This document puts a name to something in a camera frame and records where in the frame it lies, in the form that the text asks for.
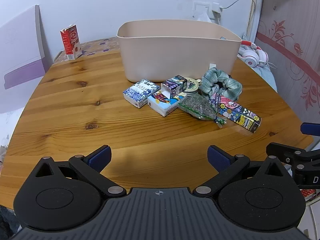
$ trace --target blue gripper pad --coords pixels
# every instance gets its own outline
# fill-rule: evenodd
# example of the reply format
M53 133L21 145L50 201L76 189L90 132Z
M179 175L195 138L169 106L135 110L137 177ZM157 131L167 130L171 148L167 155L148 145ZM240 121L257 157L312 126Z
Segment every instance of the blue gripper pad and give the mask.
M235 158L215 145L208 148L208 162L218 171L221 172L235 162Z
M91 168L97 172L101 172L105 166L111 161L111 148L108 145L104 145L99 149L90 153L84 160Z

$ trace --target tissue pack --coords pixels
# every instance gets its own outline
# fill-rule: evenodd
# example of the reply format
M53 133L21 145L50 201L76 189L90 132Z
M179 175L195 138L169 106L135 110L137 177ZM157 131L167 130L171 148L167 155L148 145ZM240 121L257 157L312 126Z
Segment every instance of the tissue pack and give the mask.
M162 116L166 116L176 109L178 103L182 102L185 98L187 98L187 94L183 92L175 95L173 98L167 98L159 90L148 97L148 105Z
M137 108L142 107L148 101L148 96L157 92L160 87L147 79L142 79L123 91L124 99L129 101Z

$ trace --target red milk carton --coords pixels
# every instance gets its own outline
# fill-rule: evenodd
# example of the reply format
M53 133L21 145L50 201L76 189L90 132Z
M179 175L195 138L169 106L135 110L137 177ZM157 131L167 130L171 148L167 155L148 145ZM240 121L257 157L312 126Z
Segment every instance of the red milk carton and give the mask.
M63 29L60 31L60 33L68 60L74 60L78 58L82 52L76 25L72 25L66 29Z

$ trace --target wood grain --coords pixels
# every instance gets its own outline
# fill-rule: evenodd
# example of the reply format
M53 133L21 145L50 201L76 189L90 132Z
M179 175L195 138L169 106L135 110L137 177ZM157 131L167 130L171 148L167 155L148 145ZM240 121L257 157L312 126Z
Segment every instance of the wood grain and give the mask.
M206 159L209 145L263 160L270 142L305 148L310 136L281 97L242 61L232 77L243 85L239 104L262 117L255 134L231 121L219 129L175 110L162 117L124 100L126 80L119 52L53 65L29 100L12 136L0 177L0 204L12 208L24 180L42 156L56 161L112 148L102 174L130 187L193 189L217 172Z

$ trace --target floral pattern wallpaper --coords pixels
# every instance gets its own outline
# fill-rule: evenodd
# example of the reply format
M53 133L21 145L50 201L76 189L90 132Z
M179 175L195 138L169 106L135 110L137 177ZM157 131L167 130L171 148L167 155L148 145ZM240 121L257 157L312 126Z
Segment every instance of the floral pattern wallpaper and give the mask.
M263 0L256 44L278 93L303 122L320 122L320 0Z

